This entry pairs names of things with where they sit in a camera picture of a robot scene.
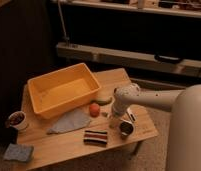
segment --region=wooden table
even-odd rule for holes
[[[124,69],[115,69],[94,73],[100,84],[101,91],[99,97],[112,96],[114,88],[129,84],[131,81]],[[82,107],[88,113],[88,106]],[[24,88],[22,110],[26,112],[29,120],[29,127],[18,134],[17,143],[23,145],[33,145],[33,159],[28,163],[14,164],[14,170],[30,170],[58,162],[74,159],[77,157],[101,152],[104,150],[121,147],[130,143],[141,142],[142,140],[158,135],[158,132],[150,119],[145,107],[132,105],[131,110],[136,115],[135,130],[126,139],[120,138],[117,129],[109,128],[109,119],[102,115],[97,118],[91,118],[92,121],[88,127],[76,131],[47,135],[46,131],[59,117],[45,120],[36,116],[32,109],[30,96],[27,86]],[[101,111],[111,111],[111,104],[101,107]],[[107,130],[108,144],[106,147],[85,145],[83,142],[84,130]]]

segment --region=gray cloth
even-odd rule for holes
[[[5,153],[4,160],[16,160],[20,162],[28,162],[31,159],[34,147],[19,144],[9,144]]]
[[[48,131],[47,134],[58,134],[86,127],[90,117],[81,109],[65,113]]]

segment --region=yellow bin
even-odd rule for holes
[[[34,77],[27,84],[34,113],[45,119],[88,104],[101,87],[84,63]]]

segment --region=blue sponge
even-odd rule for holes
[[[9,144],[5,153],[5,160],[16,160],[20,162],[28,162],[31,159],[34,147],[19,144]]]

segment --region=striped object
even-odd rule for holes
[[[106,145],[107,139],[108,136],[106,131],[85,130],[84,143],[86,144]]]

